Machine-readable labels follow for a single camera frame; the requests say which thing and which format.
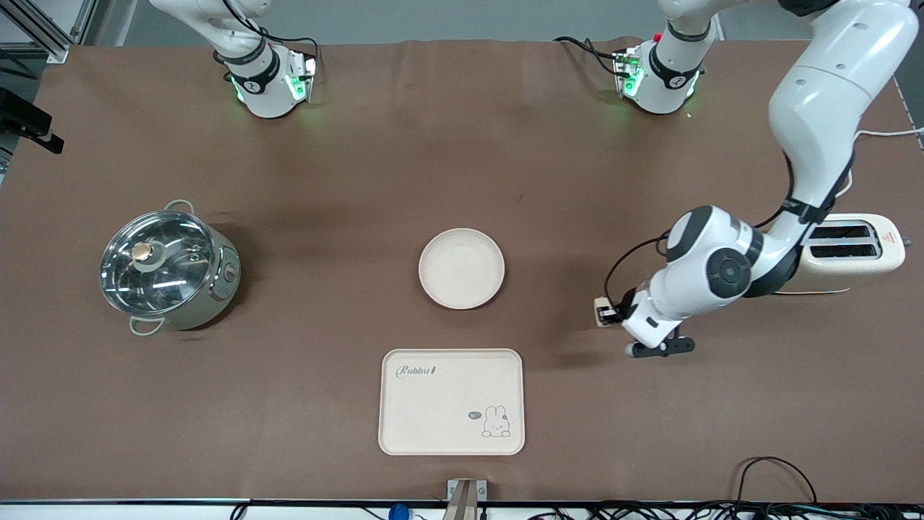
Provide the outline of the cream two-slot toaster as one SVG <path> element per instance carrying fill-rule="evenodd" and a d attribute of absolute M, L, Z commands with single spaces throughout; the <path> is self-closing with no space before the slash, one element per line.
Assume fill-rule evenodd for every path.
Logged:
<path fill-rule="evenodd" d="M 887 217 L 832 213 L 809 234 L 794 276 L 775 294 L 844 293 L 904 262 L 903 237 Z"/>

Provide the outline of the metal table edge bracket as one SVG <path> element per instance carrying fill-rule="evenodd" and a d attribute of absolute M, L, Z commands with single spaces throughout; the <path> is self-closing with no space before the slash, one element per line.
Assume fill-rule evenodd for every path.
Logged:
<path fill-rule="evenodd" d="M 488 520 L 487 480 L 448 480 L 442 520 Z"/>

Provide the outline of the cream round plate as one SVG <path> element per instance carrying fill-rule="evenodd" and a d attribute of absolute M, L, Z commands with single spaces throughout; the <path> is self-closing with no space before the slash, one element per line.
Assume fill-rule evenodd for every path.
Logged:
<path fill-rule="evenodd" d="M 439 306 L 471 310 L 491 302 L 504 284 L 505 257 L 487 234 L 451 228 L 437 234 L 419 257 L 420 286 Z"/>

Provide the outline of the glass pot lid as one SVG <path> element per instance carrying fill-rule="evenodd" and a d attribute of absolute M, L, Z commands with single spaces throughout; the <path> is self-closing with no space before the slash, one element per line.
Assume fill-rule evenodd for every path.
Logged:
<path fill-rule="evenodd" d="M 215 251 L 211 231 L 193 214 L 177 209 L 143 214 L 103 250 L 102 294 L 128 315 L 164 315 L 204 286 Z"/>

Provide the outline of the stainless steel electric pot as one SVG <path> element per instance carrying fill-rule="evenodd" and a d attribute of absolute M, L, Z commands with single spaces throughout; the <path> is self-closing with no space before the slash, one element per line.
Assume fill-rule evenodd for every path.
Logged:
<path fill-rule="evenodd" d="M 193 214 L 205 224 L 212 233 L 212 240 L 217 247 L 212 257 L 210 276 L 204 286 L 178 308 L 164 315 L 141 317 L 128 315 L 130 332 L 139 337 L 149 337 L 162 330 L 189 330 L 201 328 L 224 312 L 235 297 L 242 274 L 240 254 L 237 247 L 224 234 L 206 224 L 198 215 L 194 205 L 185 199 L 178 199 L 166 204 L 164 209 L 177 209 Z"/>

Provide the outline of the brown table mat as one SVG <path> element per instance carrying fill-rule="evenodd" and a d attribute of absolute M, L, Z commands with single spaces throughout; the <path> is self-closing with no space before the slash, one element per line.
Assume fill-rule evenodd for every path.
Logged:
<path fill-rule="evenodd" d="M 313 104 L 264 121 L 205 48 L 80 47 L 0 188 L 0 500 L 719 500 L 743 461 L 798 465 L 822 501 L 924 501 L 924 152 L 862 139 L 845 212 L 890 217 L 904 266 L 844 294 L 740 300 L 687 355 L 633 360 L 592 300 L 624 251 L 715 204 L 757 223 L 788 190 L 767 102 L 805 49 L 716 43 L 683 113 L 649 116 L 558 43 L 329 46 Z M 228 307 L 139 337 L 99 283 L 106 244 L 185 199 L 237 247 Z M 491 302 L 420 286 L 439 233 L 501 248 Z M 525 446 L 392 456 L 382 361 L 511 349 Z"/>

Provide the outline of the cream rabbit print tray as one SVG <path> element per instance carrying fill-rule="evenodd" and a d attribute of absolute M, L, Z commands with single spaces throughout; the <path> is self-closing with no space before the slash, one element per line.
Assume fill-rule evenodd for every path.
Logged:
<path fill-rule="evenodd" d="M 526 444 L 511 349 L 398 349 L 380 366 L 378 444 L 392 456 L 512 456 Z"/>

